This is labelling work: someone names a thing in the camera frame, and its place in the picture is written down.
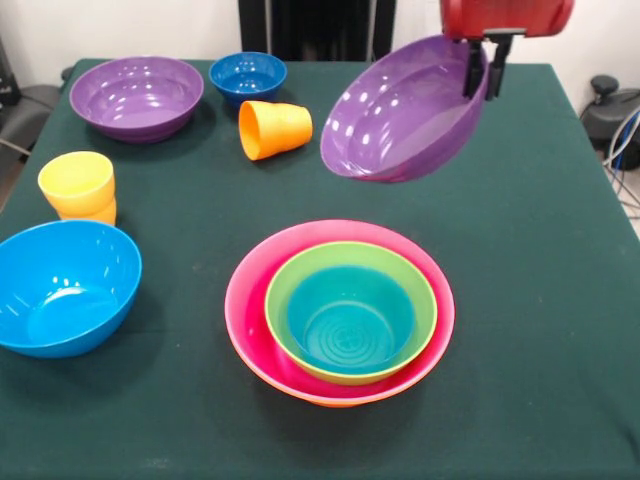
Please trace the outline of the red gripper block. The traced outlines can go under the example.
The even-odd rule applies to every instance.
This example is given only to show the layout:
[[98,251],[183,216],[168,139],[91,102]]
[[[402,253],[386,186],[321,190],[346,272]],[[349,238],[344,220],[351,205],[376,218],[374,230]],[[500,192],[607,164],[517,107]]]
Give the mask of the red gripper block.
[[[547,37],[560,33],[568,23],[573,0],[450,0],[440,2],[443,33],[451,39],[488,39],[496,45],[489,65],[486,100],[499,96],[515,32],[525,37]],[[473,98],[484,75],[481,41],[468,41],[469,55],[463,96]]]

